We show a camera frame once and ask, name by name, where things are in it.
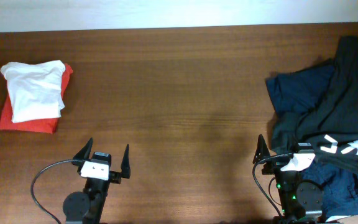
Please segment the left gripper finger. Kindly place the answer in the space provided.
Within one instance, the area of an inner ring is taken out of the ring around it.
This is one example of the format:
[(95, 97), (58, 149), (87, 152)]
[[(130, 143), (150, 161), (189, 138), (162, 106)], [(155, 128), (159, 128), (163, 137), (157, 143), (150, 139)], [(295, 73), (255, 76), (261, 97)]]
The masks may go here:
[(131, 167), (129, 162), (129, 144), (127, 144), (121, 162), (121, 177), (124, 179), (129, 179), (130, 176), (131, 176)]
[(90, 138), (85, 146), (79, 150), (73, 157), (73, 160), (88, 160), (90, 157), (91, 148), (93, 146), (93, 138)]

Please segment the dark green t-shirt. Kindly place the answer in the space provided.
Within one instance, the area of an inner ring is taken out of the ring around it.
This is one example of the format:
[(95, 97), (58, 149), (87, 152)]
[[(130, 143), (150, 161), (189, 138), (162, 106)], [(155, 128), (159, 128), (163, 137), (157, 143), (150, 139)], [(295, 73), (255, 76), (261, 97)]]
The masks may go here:
[(273, 126), (272, 151), (277, 154), (287, 154), (292, 152), (292, 148), (301, 143), (310, 143), (299, 137), (296, 130), (299, 123), (302, 122), (310, 113), (298, 114), (295, 112), (285, 112), (279, 117)]

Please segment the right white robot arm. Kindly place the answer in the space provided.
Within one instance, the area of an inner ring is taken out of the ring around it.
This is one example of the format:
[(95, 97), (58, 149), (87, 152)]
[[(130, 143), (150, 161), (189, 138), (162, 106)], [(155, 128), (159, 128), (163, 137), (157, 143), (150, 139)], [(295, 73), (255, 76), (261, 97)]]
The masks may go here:
[[(303, 179), (300, 172), (309, 168), (315, 157), (308, 143), (301, 143), (295, 152), (271, 155), (262, 135), (258, 136), (252, 161), (252, 176), (256, 186), (277, 212), (273, 223), (318, 223), (322, 216), (323, 188), (312, 180)], [(256, 169), (262, 166), (263, 175), (273, 175), (278, 190), (276, 203), (269, 190), (260, 185)]]

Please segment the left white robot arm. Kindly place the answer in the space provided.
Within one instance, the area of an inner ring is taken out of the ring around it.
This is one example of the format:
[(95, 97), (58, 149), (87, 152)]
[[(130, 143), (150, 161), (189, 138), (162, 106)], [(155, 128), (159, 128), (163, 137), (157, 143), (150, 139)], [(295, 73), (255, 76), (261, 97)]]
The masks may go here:
[(93, 139), (73, 157), (72, 164), (77, 173), (86, 179), (81, 192), (73, 192), (63, 202), (66, 223), (99, 223), (108, 189), (111, 184), (120, 184), (131, 176), (129, 146), (126, 146), (119, 172), (112, 171), (111, 155), (103, 152), (91, 153)]

